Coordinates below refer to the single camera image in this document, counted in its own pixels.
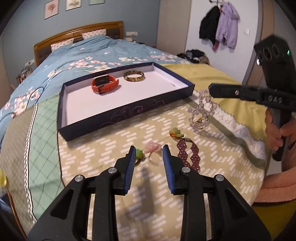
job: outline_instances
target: wall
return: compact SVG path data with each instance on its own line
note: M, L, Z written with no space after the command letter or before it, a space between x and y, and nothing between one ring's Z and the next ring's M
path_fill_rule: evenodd
M33 46L60 32L79 26L120 21L124 32L137 31L137 41L156 45L160 0L105 0L65 11L66 0L59 1L59 14L44 20L44 4L49 0L25 0L3 32L3 54L9 81L16 84L25 64L34 58Z
M248 68L255 43L258 24L258 0L230 0L239 13L238 40L235 50L220 44L216 52L212 50L209 40L199 39L200 22L214 6L207 0L192 0L189 32L186 49L199 49L206 53L210 64L242 82ZM248 28L250 35L244 34Z
M296 68L296 30L276 2L274 2L274 34L287 41Z
M2 54L2 35L0 36L0 108L9 100L11 88L5 71L5 65Z

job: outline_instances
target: watch face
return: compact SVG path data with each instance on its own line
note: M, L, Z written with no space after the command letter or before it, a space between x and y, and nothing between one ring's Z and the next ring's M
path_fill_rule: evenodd
M102 75L94 78L95 86L103 86L109 83L109 75Z

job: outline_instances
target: pink ribbon bow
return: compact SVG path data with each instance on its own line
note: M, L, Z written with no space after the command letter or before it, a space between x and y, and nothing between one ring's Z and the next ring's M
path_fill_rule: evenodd
M144 151L144 153L158 152L161 150L161 144L149 141L145 148L148 150Z

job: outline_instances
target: jewelry tray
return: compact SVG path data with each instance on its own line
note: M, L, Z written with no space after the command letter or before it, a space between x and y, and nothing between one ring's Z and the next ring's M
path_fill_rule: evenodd
M145 80L129 82L123 75L138 70ZM113 91L96 94L94 77L110 74L119 79ZM57 114L58 131L66 141L192 95L194 84L157 63L107 69L63 84Z

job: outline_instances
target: green plaid fabric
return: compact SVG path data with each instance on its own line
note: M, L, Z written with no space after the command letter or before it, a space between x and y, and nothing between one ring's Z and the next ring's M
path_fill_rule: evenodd
M36 219L64 188L57 145L58 103L57 95L38 104L30 135L28 187Z

